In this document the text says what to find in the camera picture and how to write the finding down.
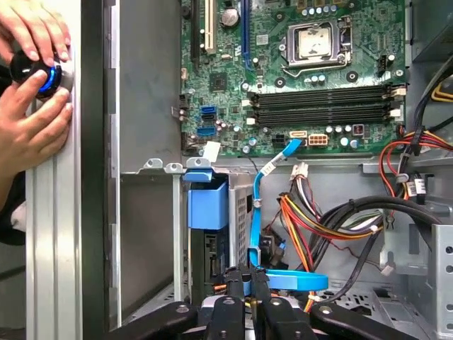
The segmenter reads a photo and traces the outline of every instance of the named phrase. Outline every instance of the pcie slot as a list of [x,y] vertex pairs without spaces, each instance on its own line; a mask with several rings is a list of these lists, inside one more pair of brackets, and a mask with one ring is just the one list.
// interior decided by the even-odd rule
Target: pcie slot
[[200,66],[200,0],[191,1],[190,12],[190,61],[195,70]]
[[241,52],[246,68],[252,70],[250,63],[250,0],[241,0]]
[[382,123],[388,117],[388,111],[389,108],[383,105],[260,111],[258,124],[284,126],[294,124]]
[[217,0],[205,0],[205,51],[209,55],[217,51]]

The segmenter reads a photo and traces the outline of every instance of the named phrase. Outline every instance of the finger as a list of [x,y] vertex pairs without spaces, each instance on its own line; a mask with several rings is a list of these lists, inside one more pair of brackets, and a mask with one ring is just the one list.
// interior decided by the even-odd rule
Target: finger
[[8,114],[12,117],[22,118],[46,80],[47,74],[39,70],[20,85],[13,98],[8,102]]
[[5,91],[3,91],[3,94],[0,97],[0,107],[4,107],[4,105],[8,104],[8,102],[13,98],[14,94],[16,93],[18,87],[19,85],[17,83],[13,83],[11,86],[8,86]]
[[54,66],[54,53],[52,50],[52,40],[46,26],[40,17],[34,13],[29,6],[22,3],[13,5],[13,10],[27,25],[28,30],[32,33],[43,62],[48,66]]
[[68,103],[60,114],[44,129],[32,138],[30,146],[41,150],[51,144],[69,127],[72,117],[72,104]]
[[13,48],[6,37],[0,34],[0,57],[7,65],[11,62],[14,56]]
[[41,6],[48,12],[58,23],[58,26],[63,32],[64,36],[64,43],[67,46],[71,45],[71,35],[69,34],[69,28],[68,25],[66,24],[65,19],[63,16],[60,14],[59,11],[56,11],[55,9],[51,8],[48,4],[41,4]]
[[53,156],[63,147],[68,138],[68,134],[69,127],[67,127],[66,130],[54,142],[46,145],[39,151],[39,154],[40,156],[42,156],[43,160],[46,160],[47,158]]
[[60,89],[50,100],[46,101],[38,111],[27,117],[20,126],[27,132],[29,138],[37,135],[46,128],[62,112],[69,98],[66,89]]
[[57,51],[59,58],[66,62],[69,59],[69,54],[64,41],[64,34],[58,22],[42,7],[37,8],[36,13],[47,28],[47,32],[50,34],[50,38],[52,39],[53,46]]
[[3,26],[11,32],[27,56],[31,60],[37,62],[40,59],[38,50],[33,42],[30,32],[27,29],[27,26],[23,23],[16,12],[9,6],[0,6],[0,21]]

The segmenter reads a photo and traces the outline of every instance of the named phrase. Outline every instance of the yellow wire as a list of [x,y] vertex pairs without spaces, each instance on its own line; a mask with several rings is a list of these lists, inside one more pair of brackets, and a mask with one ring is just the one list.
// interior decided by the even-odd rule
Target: yellow wire
[[440,89],[442,88],[442,83],[440,83],[439,85],[437,85],[437,87],[435,88],[435,90],[432,92],[431,94],[431,99],[434,100],[434,101],[443,101],[442,99],[444,99],[444,101],[448,102],[448,103],[453,103],[453,94],[450,94],[450,93],[445,93],[445,92],[442,92]]
[[294,229],[294,225],[292,224],[291,222],[291,219],[289,218],[288,214],[285,212],[285,210],[282,210],[282,214],[283,214],[283,218],[285,219],[285,222],[288,226],[288,230],[289,232],[291,232],[291,235],[292,235],[292,240],[293,242],[295,242],[296,244],[294,245],[295,247],[297,247],[297,250],[299,250],[300,254],[299,254],[299,257],[302,261],[302,264],[304,265],[304,268],[307,272],[309,272],[309,265],[308,265],[308,262],[306,261],[306,258],[305,258],[305,254],[304,252],[302,251],[302,246],[299,242],[299,238],[297,236],[297,233],[296,233],[296,230]]
[[318,222],[315,222],[313,220],[311,220],[309,217],[307,217],[298,207],[297,205],[295,205],[291,199],[286,195],[284,196],[285,199],[288,201],[288,203],[293,207],[293,209],[295,209],[297,211],[297,213],[299,213],[305,220],[307,221],[310,221],[313,225],[315,225],[316,227],[318,227],[320,230],[326,232],[326,233],[329,233],[329,234],[332,234],[332,235],[335,235],[335,236],[339,236],[339,237],[344,237],[344,238],[347,238],[347,239],[363,239],[365,237],[368,237],[368,236],[371,236],[373,235],[373,232],[368,232],[366,234],[361,234],[361,235],[349,235],[349,234],[343,234],[341,232],[337,232],[335,230],[331,230],[331,229],[328,229],[326,227],[324,227],[323,225],[320,225]]

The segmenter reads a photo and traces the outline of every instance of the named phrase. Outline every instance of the ram slot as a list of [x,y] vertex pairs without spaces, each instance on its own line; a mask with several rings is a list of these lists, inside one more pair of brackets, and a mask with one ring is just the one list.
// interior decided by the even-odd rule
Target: ram slot
[[307,108],[301,110],[260,111],[258,124],[266,127],[288,125],[330,125],[382,123],[389,117],[389,107],[382,104]]
[[195,71],[200,66],[200,0],[191,1],[190,12],[190,61]]
[[331,106],[340,104],[375,103],[385,101],[389,89],[370,87],[362,89],[338,89],[322,91],[300,91],[289,93],[255,94],[252,104],[260,109],[281,107]]
[[214,55],[217,51],[217,0],[205,0],[205,51]]
[[241,0],[241,52],[246,69],[251,71],[250,63],[250,0]]

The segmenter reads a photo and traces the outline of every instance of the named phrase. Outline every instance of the black knob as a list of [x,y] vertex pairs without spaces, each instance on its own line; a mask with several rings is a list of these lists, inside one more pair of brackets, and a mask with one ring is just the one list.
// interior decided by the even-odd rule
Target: black knob
[[46,72],[47,80],[38,91],[36,98],[45,99],[54,95],[62,80],[62,68],[58,56],[55,55],[55,65],[48,67],[42,60],[34,62],[27,57],[24,51],[19,51],[14,55],[9,65],[11,78],[19,84],[22,84],[40,69]]

